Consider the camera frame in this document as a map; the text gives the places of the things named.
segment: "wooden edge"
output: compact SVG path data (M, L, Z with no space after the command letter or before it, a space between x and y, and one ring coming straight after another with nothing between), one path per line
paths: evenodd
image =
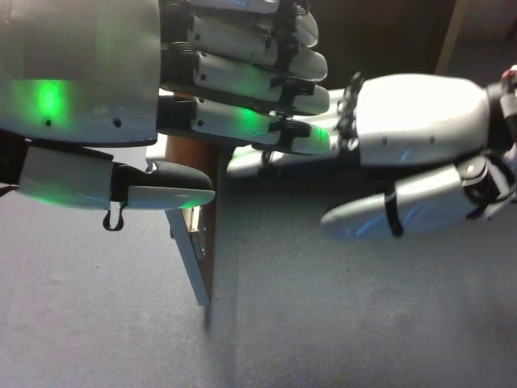
M210 177L214 188L216 189L218 153L214 145L202 141L194 141L185 137L169 136L166 145L166 161L189 166L204 172L206 175L208 175L208 177ZM216 201L214 200L210 204L203 206L201 212L206 227L206 243L204 259L199 261L198 264L201 276L203 278L204 287L207 290L208 300L210 301L212 298L214 247L216 234ZM187 248L179 246L179 249L185 250ZM200 305L205 305L197 294L196 298L198 299L198 303Z
M468 0L456 0L454 10L452 11L451 20L445 39L443 40L442 50L438 58L438 64L436 65L436 75L446 75L449 64L451 62L452 53L456 47L458 36L460 35L461 26L463 25L463 19L465 12L467 11Z

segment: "robotic hand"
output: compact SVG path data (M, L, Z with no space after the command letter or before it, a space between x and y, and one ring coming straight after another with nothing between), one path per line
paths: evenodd
M485 89L464 79L397 74L353 77L331 91L332 106L306 119L327 128L331 152L312 157L237 149L235 179L331 170L419 167L383 192L331 209L322 229L334 238L419 234L466 219L490 219L515 200L517 66Z
M124 208L204 205L212 183L85 147L147 146L164 133L325 154L327 132L292 119L330 106L315 85L327 73L317 39L305 0L0 2L0 196L106 209L104 227L120 230Z

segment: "white robotic hand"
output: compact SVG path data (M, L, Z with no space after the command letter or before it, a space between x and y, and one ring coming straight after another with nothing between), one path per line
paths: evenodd
M119 230L111 202L204 205L210 179L170 163L139 171L85 147L147 146L164 133L324 154L327 132L292 119L329 107L316 43L298 0L0 2L0 196L106 209L104 227Z
M486 89L457 78L399 74L363 83L356 75L344 93L330 92L325 115L308 119L329 129L329 154L239 149L228 173L285 179L325 168L424 171L331 209L322 229L335 238L401 237L490 219L515 200L516 70Z

